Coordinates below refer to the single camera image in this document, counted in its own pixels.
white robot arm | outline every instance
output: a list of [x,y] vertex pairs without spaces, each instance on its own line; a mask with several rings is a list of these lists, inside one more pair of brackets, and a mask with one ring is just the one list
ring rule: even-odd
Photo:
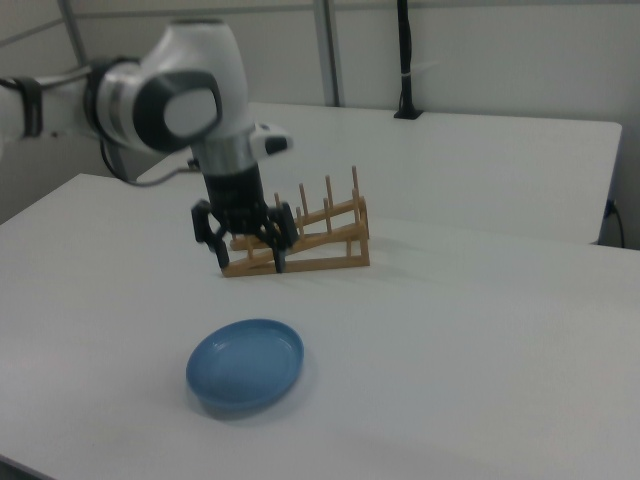
[[[174,22],[140,61],[100,60],[59,77],[0,80],[0,155],[3,141],[59,134],[138,151],[191,147],[209,194],[192,209],[196,240],[224,269],[224,235],[253,234],[284,269],[285,250],[297,240],[293,217],[286,204],[267,207],[256,160],[292,142],[282,129],[254,123],[240,51],[223,22]],[[220,223],[215,233],[209,215]]]

blue plate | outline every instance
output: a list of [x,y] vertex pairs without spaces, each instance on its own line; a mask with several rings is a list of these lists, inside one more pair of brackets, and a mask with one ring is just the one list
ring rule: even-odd
[[245,410],[281,397],[300,373],[298,334],[274,320],[232,323],[205,338],[187,363],[187,382],[215,408]]

white table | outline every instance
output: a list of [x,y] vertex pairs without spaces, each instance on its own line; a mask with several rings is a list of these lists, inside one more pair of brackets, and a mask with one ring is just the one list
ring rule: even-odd
[[[384,219],[369,268],[223,279],[195,191],[79,176],[0,226],[0,454],[60,479],[640,471],[640,256]],[[284,321],[302,375],[212,418],[187,359]]]
[[[324,176],[350,192],[357,165],[376,215],[588,244],[598,240],[618,151],[614,123],[251,104],[259,122],[293,136],[294,149],[263,161],[269,190],[299,182],[322,207]],[[182,152],[143,175],[156,178]],[[200,179],[176,184],[199,185]]]

